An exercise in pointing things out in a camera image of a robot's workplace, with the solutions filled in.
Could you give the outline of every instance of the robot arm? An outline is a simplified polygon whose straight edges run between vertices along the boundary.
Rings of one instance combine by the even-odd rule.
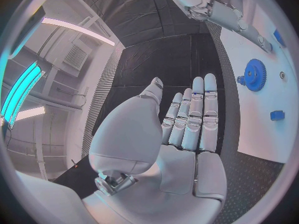
[[[132,174],[147,171],[156,161],[162,128],[158,119],[163,83],[154,78],[140,95],[116,107],[98,128],[89,161],[99,173],[96,185],[113,195],[136,181]]]
[[[189,17],[208,20],[228,30],[239,33],[266,52],[272,45],[257,29],[243,19],[243,0],[173,0]]]

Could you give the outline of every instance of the white panel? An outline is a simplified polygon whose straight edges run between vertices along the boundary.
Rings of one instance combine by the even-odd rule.
[[[261,60],[267,69],[267,81],[261,91],[252,92],[246,86],[237,84],[241,114],[238,151],[285,163],[293,147],[298,125],[296,77],[284,51],[272,36],[276,28],[258,6],[253,25],[272,43],[272,54],[267,54],[244,37],[226,29],[222,29],[220,36],[235,79],[244,75],[247,63],[253,58]],[[283,80],[280,78],[281,71],[286,75]],[[285,119],[271,121],[270,112],[277,110],[285,112]]]

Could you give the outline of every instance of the white robotic hand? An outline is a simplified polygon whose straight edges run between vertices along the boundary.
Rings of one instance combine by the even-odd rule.
[[[140,95],[116,107],[98,128],[90,146],[91,167],[99,173],[96,184],[107,195],[136,181],[131,174],[147,171],[162,143],[158,119],[162,81],[156,77]]]
[[[177,93],[162,123],[163,144],[196,151],[202,126],[199,149],[215,152],[218,135],[217,84],[213,74],[204,81],[196,77],[192,90]]]

